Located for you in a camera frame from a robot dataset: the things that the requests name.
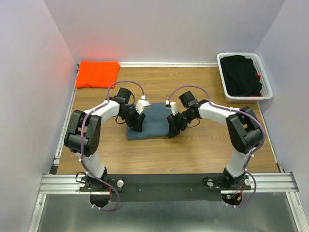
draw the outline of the gray-blue towel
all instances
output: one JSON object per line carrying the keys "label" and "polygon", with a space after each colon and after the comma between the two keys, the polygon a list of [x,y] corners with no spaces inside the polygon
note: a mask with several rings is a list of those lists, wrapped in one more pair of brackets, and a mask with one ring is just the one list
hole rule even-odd
{"label": "gray-blue towel", "polygon": [[142,132],[136,132],[129,127],[126,129],[128,140],[147,139],[158,136],[167,136],[169,123],[167,117],[171,114],[170,109],[165,108],[165,103],[152,103],[150,109],[143,111],[146,115]]}

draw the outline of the gray wall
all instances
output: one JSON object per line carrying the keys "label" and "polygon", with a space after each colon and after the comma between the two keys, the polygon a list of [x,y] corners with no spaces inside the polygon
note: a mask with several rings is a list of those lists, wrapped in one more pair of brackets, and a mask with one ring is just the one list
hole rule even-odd
{"label": "gray wall", "polygon": [[45,0],[79,62],[216,62],[255,52],[284,0]]}
{"label": "gray wall", "polygon": [[274,93],[261,108],[278,163],[293,171],[309,218],[309,1],[286,1],[257,50]]}
{"label": "gray wall", "polygon": [[76,65],[42,0],[0,6],[0,231],[26,232]]}

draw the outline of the orange cloth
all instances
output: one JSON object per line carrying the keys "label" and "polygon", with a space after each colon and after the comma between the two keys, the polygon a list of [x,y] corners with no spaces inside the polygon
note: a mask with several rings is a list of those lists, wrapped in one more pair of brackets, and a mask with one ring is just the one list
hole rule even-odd
{"label": "orange cloth", "polygon": [[92,62],[82,60],[75,87],[108,88],[117,80],[119,68],[120,64],[117,61]]}

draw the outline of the wooden tabletop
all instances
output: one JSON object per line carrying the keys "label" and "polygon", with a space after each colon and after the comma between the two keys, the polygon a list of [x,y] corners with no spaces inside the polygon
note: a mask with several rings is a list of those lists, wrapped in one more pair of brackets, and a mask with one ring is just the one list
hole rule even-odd
{"label": "wooden tabletop", "polygon": [[[262,122],[256,103],[226,103],[218,67],[138,67],[120,68],[118,81],[137,81],[145,90],[150,102],[165,102],[173,90],[183,85],[199,85],[205,88],[216,104],[228,107],[253,108]],[[120,87],[130,89],[136,98],[141,91],[134,84],[117,84],[110,96],[117,94]],[[174,94],[172,100],[182,109],[178,97],[190,90],[198,99],[206,99],[204,92],[184,88]],[[107,89],[83,88],[76,92],[73,110],[86,110],[102,103]],[[106,121],[101,128],[98,153],[110,174],[179,174],[179,173],[221,173],[231,159],[231,145],[226,126],[211,120],[201,120],[194,128],[188,128],[172,139],[128,141],[126,124],[117,125],[114,118]],[[57,174],[76,174],[83,168],[75,154],[63,148]],[[268,139],[248,165],[248,171],[278,172]]]}

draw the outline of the laundry basket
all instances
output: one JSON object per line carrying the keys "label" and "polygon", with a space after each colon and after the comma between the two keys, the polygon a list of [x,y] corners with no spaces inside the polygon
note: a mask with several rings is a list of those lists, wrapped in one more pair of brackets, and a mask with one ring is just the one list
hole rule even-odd
{"label": "laundry basket", "polygon": [[[222,72],[222,67],[221,67],[221,62],[220,59],[224,57],[230,57],[234,55],[240,55],[244,56],[245,58],[251,58],[253,60],[253,65],[257,71],[257,74],[261,76],[260,82],[262,83],[262,89],[261,89],[261,97],[235,97],[235,96],[230,96],[227,93],[225,82],[224,82],[224,77],[223,77],[223,72]],[[257,54],[254,53],[234,53],[234,52],[227,52],[227,53],[220,53],[217,55],[217,60],[218,60],[218,65],[219,65],[219,70],[220,70],[220,76],[222,80],[222,85],[224,89],[224,95],[225,95],[225,101],[229,103],[256,103],[260,100],[263,99],[270,99],[272,98],[272,90],[270,87],[270,84],[268,82],[265,70],[263,68],[262,62]]]}

